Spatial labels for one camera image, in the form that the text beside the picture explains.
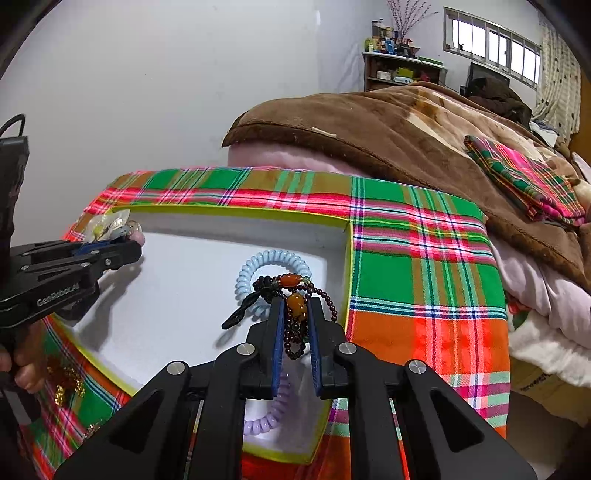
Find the person's left hand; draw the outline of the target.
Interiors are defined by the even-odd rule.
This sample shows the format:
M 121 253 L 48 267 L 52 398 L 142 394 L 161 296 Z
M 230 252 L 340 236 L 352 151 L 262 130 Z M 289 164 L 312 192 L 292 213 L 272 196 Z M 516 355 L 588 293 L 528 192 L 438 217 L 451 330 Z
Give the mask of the person's left hand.
M 37 321 L 28 327 L 13 353 L 1 346 L 1 371 L 10 372 L 16 365 L 15 384 L 29 394 L 37 393 L 45 381 L 47 370 L 43 342 L 43 323 Z

